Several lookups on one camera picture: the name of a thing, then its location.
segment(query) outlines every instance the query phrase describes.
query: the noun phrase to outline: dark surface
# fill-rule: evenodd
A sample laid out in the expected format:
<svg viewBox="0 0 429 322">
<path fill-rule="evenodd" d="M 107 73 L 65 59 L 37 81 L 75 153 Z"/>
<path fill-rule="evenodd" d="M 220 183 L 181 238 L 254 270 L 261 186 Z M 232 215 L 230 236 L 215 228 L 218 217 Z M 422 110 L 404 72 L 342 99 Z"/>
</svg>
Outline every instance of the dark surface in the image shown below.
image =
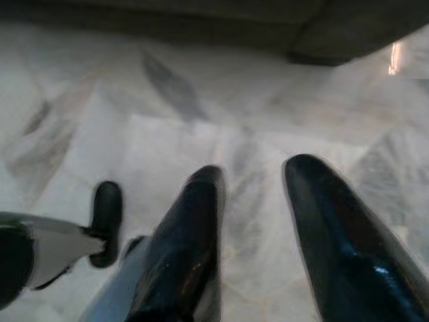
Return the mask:
<svg viewBox="0 0 429 322">
<path fill-rule="evenodd" d="M 34 242 L 18 223 L 0 227 L 0 310 L 12 303 L 28 283 L 34 265 Z"/>
<path fill-rule="evenodd" d="M 106 268 L 116 262 L 119 253 L 119 230 L 122 224 L 122 192 L 114 182 L 102 182 L 94 195 L 93 220 L 86 231 L 105 241 L 105 251 L 89 256 L 97 268 Z"/>
<path fill-rule="evenodd" d="M 240 19 L 268 23 L 304 23 L 324 0 L 30 0 L 32 2 L 93 4 L 170 15 Z"/>
<path fill-rule="evenodd" d="M 429 22 L 427 0 L 332 0 L 308 23 L 290 52 L 347 61 L 370 54 Z"/>
<path fill-rule="evenodd" d="M 151 237 L 128 321 L 220 321 L 225 193 L 215 166 L 189 178 Z"/>
<path fill-rule="evenodd" d="M 425 276 L 338 174 L 299 155 L 284 178 L 323 321 L 429 321 Z"/>
<path fill-rule="evenodd" d="M 336 66 L 429 22 L 427 0 L 18 0 L 0 19 L 246 46 Z"/>
</svg>

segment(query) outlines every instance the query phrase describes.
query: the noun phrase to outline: white marble floor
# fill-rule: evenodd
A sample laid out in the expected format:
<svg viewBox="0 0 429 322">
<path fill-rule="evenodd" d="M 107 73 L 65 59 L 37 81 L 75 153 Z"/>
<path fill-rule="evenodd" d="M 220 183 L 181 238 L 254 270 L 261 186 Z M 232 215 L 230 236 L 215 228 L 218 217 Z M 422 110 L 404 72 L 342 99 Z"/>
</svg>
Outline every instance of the white marble floor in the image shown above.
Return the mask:
<svg viewBox="0 0 429 322">
<path fill-rule="evenodd" d="M 0 24 L 0 207 L 87 225 L 93 187 L 116 180 L 125 243 L 151 232 L 189 174 L 220 164 L 223 321 L 316 321 L 280 165 L 300 152 L 328 160 L 429 273 L 428 33 L 324 68 Z M 114 270 L 81 260 L 0 321 L 77 321 Z"/>
</svg>

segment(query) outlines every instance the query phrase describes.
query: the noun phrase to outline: gray marble vein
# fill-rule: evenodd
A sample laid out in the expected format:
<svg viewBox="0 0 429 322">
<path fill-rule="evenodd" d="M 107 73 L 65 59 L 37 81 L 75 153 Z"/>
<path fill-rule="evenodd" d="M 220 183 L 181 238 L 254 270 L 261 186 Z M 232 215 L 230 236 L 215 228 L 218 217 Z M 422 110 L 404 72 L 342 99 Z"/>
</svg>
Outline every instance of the gray marble vein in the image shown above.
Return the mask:
<svg viewBox="0 0 429 322">
<path fill-rule="evenodd" d="M 44 103 L 17 138 L 3 152 L 6 167 L 32 205 L 55 175 L 68 151 L 82 108 L 90 95 L 86 80 Z"/>
<path fill-rule="evenodd" d="M 154 88 L 184 120 L 207 118 L 186 79 L 147 52 L 143 53 L 143 67 Z"/>
</svg>

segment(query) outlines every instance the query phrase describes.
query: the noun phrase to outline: floor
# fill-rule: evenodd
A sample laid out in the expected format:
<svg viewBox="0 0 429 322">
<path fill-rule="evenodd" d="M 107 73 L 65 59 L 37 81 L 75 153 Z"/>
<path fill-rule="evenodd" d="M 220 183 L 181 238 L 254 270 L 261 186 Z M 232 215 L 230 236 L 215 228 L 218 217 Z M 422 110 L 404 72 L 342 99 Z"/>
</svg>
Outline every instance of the floor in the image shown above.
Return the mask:
<svg viewBox="0 0 429 322">
<path fill-rule="evenodd" d="M 186 177 L 225 167 L 223 321 L 317 321 L 280 178 L 301 152 L 343 173 L 429 275 L 429 29 L 338 68 L 244 49 L 0 24 L 0 205 L 87 225 L 125 193 L 123 244 Z M 86 259 L 1 321 L 77 321 L 116 267 Z"/>
</svg>

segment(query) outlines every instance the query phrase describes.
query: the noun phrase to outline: marble floor tile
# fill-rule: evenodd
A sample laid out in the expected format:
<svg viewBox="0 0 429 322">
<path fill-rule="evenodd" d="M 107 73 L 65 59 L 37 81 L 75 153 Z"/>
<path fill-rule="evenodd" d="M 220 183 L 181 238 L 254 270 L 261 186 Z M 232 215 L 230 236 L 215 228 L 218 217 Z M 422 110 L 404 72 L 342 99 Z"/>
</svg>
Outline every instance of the marble floor tile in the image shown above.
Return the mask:
<svg viewBox="0 0 429 322">
<path fill-rule="evenodd" d="M 19 137 L 44 102 L 25 60 L 0 38 L 0 150 Z"/>
<path fill-rule="evenodd" d="M 235 48 L 0 24 L 8 41 L 0 50 L 5 210 L 87 225 L 95 185 L 116 180 L 123 244 L 152 232 L 190 174 L 219 164 L 229 188 L 223 321 L 317 321 L 280 176 L 285 159 L 312 153 L 429 268 L 429 84 L 389 75 L 391 48 L 324 68 Z M 81 260 L 0 320 L 77 321 L 114 270 Z"/>
</svg>

